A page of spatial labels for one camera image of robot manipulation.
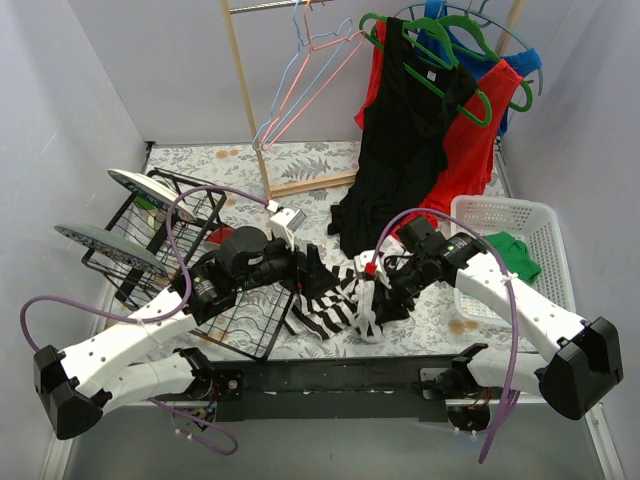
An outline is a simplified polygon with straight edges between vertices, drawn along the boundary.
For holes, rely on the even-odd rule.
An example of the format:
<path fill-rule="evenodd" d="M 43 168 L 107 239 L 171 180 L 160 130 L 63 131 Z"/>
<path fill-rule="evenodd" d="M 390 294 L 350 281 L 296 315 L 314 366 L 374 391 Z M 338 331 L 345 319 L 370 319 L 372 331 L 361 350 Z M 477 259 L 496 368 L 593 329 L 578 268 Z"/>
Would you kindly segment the black white striped tank top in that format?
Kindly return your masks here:
<path fill-rule="evenodd" d="M 407 256 L 402 252 L 394 254 L 390 249 L 384 252 L 389 255 L 385 266 L 391 284 L 392 269 Z M 371 293 L 365 296 L 364 301 L 354 297 L 354 265 L 334 265 L 330 270 L 339 278 L 339 284 L 327 291 L 321 299 L 307 301 L 302 296 L 298 297 L 285 320 L 286 331 L 291 335 L 310 334 L 321 341 L 327 341 L 351 329 L 362 341 L 369 344 L 379 343 L 383 338 L 384 326 L 396 321 L 375 322 Z"/>

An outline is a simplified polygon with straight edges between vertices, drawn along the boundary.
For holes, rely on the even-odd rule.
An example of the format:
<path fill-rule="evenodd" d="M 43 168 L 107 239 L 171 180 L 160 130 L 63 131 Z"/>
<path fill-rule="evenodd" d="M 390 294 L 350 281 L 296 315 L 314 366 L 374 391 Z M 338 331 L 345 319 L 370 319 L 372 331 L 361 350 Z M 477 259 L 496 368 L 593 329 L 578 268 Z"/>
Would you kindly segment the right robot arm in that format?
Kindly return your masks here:
<path fill-rule="evenodd" d="M 422 389 L 471 398 L 502 387 L 538 395 L 563 417 L 579 420 L 622 381 L 619 333 L 606 318 L 586 320 L 545 298 L 508 273 L 479 238 L 466 233 L 447 238 L 422 216 L 397 235 L 407 257 L 396 266 L 374 261 L 365 268 L 388 278 L 376 283 L 376 319 L 406 317 L 423 290 L 445 282 L 488 306 L 535 349 L 520 354 L 476 343 L 455 356 L 447 370 L 420 381 Z"/>

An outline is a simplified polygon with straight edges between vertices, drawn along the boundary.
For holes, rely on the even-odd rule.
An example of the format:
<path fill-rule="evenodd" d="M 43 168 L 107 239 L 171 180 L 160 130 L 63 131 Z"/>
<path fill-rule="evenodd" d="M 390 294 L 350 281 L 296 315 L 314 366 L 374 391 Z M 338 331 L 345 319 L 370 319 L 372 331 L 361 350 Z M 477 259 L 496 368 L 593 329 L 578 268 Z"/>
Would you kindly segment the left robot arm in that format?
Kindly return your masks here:
<path fill-rule="evenodd" d="M 141 357 L 233 308 L 239 293 L 275 283 L 315 299 L 338 278 L 315 245 L 300 250 L 256 227 L 240 227 L 123 323 L 62 350 L 37 349 L 34 387 L 56 437 L 79 436 L 106 413 L 138 400 L 205 398 L 220 376 L 197 349 L 150 363 Z"/>

